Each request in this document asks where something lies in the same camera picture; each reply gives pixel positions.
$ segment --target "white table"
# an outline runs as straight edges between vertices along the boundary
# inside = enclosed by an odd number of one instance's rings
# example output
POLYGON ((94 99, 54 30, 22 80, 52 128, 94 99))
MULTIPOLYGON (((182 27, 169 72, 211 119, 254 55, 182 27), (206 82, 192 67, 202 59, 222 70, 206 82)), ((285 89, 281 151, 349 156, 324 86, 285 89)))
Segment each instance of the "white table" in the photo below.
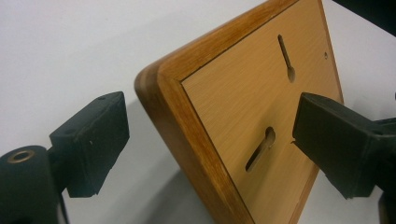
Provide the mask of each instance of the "white table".
MULTIPOLYGON (((346 106, 396 117, 396 38, 323 0, 346 106)), ((261 1, 0 1, 0 154, 51 146, 95 97, 124 91, 131 138, 100 194, 69 199, 73 224, 212 223, 134 93, 146 65, 261 1)), ((378 223, 377 200, 344 200, 323 173, 300 223, 378 223)))

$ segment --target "keyhole slot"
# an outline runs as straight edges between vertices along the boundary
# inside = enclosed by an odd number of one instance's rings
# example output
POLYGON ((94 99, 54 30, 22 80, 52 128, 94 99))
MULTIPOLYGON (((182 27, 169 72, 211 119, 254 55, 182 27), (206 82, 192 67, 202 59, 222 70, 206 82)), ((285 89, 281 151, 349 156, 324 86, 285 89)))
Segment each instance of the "keyhole slot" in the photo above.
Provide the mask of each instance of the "keyhole slot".
POLYGON ((296 72, 291 66, 290 58, 288 52, 286 51, 285 42, 283 41, 282 35, 277 36, 277 40, 279 41, 280 49, 282 50, 283 58, 285 59, 286 66, 288 67, 288 79, 290 83, 293 83, 296 78, 296 72))
POLYGON ((259 144, 259 146, 254 150, 253 154, 251 155, 250 159, 247 161, 247 165, 245 166, 245 170, 250 172, 254 165, 259 160, 260 156, 265 150, 269 150, 272 145, 274 144, 276 139, 275 131, 272 127, 268 127, 265 130, 265 137, 264 140, 259 144))

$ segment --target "white background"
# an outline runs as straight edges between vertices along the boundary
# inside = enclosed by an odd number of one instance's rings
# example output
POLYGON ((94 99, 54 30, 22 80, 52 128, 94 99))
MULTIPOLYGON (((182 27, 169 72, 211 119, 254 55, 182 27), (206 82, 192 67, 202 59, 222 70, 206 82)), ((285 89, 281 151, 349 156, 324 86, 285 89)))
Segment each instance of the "white background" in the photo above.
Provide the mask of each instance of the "white background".
MULTIPOLYGON (((0 0, 0 155, 49 148, 49 134, 83 106, 123 91, 131 138, 99 195, 64 193, 71 223, 212 223, 137 100, 134 79, 261 2, 0 0)), ((396 117, 396 38, 323 4, 346 106, 369 119, 396 117)), ((319 173, 299 223, 378 223, 380 194, 346 201, 319 173)))

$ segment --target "black object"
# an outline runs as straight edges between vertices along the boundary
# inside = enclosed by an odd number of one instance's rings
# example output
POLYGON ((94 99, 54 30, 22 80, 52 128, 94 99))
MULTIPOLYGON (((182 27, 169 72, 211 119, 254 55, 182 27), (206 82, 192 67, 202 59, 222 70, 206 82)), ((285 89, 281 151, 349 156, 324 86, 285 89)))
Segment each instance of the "black object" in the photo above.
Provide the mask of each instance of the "black object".
POLYGON ((129 139, 122 92, 101 96, 49 136, 52 148, 21 147, 0 158, 0 223, 68 223, 62 191, 91 197, 129 139))
POLYGON ((396 0, 333 0, 396 36, 396 0))
POLYGON ((396 119, 370 121, 332 99, 302 93, 293 137, 345 198, 367 197, 378 185, 394 204, 396 119))

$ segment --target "wood grain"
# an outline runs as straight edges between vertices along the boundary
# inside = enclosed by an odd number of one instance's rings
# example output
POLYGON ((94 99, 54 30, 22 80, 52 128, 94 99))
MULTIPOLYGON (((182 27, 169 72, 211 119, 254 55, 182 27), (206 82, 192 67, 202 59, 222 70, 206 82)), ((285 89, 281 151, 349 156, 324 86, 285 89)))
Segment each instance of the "wood grain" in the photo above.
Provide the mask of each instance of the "wood grain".
POLYGON ((300 92, 342 102, 318 0, 265 2, 145 68, 135 89, 218 223, 298 220, 318 171, 291 144, 300 92), (276 141, 247 172, 267 127, 276 141))

